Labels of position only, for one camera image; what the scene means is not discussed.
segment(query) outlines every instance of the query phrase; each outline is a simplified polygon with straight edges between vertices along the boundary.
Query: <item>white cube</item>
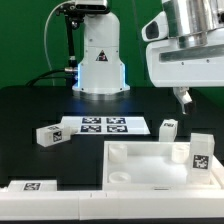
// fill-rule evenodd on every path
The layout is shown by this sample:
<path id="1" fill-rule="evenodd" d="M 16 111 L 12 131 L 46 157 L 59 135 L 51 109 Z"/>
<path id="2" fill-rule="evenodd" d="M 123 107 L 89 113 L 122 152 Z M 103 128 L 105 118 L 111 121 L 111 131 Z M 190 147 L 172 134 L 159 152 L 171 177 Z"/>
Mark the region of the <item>white cube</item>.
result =
<path id="1" fill-rule="evenodd" d="M 178 121 L 164 120 L 159 129 L 159 142 L 174 142 L 177 135 Z"/>
<path id="2" fill-rule="evenodd" d="M 48 147 L 71 139 L 71 127 L 56 124 L 36 130 L 37 143 Z"/>
<path id="3" fill-rule="evenodd" d="M 188 182 L 210 183 L 214 147 L 213 135 L 191 134 Z"/>

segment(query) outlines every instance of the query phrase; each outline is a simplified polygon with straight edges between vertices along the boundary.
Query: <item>silver cylinder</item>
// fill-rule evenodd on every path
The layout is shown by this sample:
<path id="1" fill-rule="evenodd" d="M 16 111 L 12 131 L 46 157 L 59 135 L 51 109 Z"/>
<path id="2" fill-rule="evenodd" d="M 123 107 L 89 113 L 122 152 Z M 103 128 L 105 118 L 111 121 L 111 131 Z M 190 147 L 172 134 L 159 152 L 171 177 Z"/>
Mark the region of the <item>silver cylinder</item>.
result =
<path id="1" fill-rule="evenodd" d="M 208 30 L 214 29 L 210 0 L 168 0 L 163 3 L 169 38 L 178 38 L 180 48 L 207 44 Z"/>

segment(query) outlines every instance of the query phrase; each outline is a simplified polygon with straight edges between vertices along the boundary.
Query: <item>white block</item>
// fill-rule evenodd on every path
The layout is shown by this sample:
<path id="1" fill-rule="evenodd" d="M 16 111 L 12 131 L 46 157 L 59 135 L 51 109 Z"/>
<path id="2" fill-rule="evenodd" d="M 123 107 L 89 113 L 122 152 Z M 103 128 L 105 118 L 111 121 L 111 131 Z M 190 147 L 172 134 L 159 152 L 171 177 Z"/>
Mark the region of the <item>white block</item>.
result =
<path id="1" fill-rule="evenodd" d="M 213 135 L 191 134 L 188 167 L 189 183 L 210 183 L 214 147 Z"/>
<path id="2" fill-rule="evenodd" d="M 57 191 L 56 180 L 11 181 L 8 192 Z"/>
<path id="3" fill-rule="evenodd" d="M 75 127 L 70 127 L 65 124 L 56 124 L 39 128 L 36 130 L 37 143 L 48 147 L 61 142 L 69 141 L 71 135 L 78 131 Z"/>
<path id="4" fill-rule="evenodd" d="M 178 121 L 164 120 L 159 129 L 159 142 L 174 142 L 177 135 Z"/>

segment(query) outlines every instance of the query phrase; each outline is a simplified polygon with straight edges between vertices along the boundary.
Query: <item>black table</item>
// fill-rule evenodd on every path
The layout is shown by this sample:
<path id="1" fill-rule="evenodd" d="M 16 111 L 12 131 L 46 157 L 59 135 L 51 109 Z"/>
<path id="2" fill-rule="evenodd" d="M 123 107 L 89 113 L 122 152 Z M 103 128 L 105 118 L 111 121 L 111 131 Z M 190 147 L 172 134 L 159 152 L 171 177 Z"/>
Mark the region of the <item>black table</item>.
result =
<path id="1" fill-rule="evenodd" d="M 182 114 L 172 90 L 166 88 L 133 88 L 128 97 L 107 102 L 74 98 L 72 90 L 66 87 L 3 88 L 0 90 L 0 186 L 8 186 L 11 180 L 56 179 L 58 190 L 100 190 L 104 141 L 158 141 L 164 119 L 178 120 L 176 141 L 190 141 L 192 132 L 213 134 L 215 156 L 222 161 L 224 110 L 196 90 L 191 90 L 191 96 L 197 102 L 197 112 L 189 116 Z M 60 123 L 62 116 L 143 116 L 151 135 L 76 135 L 69 142 L 48 148 L 36 144 L 36 129 Z"/>

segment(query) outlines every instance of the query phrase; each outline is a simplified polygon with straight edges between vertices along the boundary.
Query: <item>white platform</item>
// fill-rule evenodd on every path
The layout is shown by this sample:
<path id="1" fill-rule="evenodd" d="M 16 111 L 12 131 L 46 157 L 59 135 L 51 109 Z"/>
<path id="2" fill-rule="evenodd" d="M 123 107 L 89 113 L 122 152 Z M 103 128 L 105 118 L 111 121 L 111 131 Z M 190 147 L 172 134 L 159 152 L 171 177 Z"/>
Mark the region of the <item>white platform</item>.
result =
<path id="1" fill-rule="evenodd" d="M 105 142 L 103 191 L 0 190 L 0 220 L 224 218 L 224 168 L 215 157 L 209 185 L 186 185 L 186 166 L 171 164 L 169 150 L 183 143 L 125 142 L 127 165 L 112 165 L 108 146 L 120 143 Z M 126 188 L 108 183 L 117 170 L 132 176 Z"/>

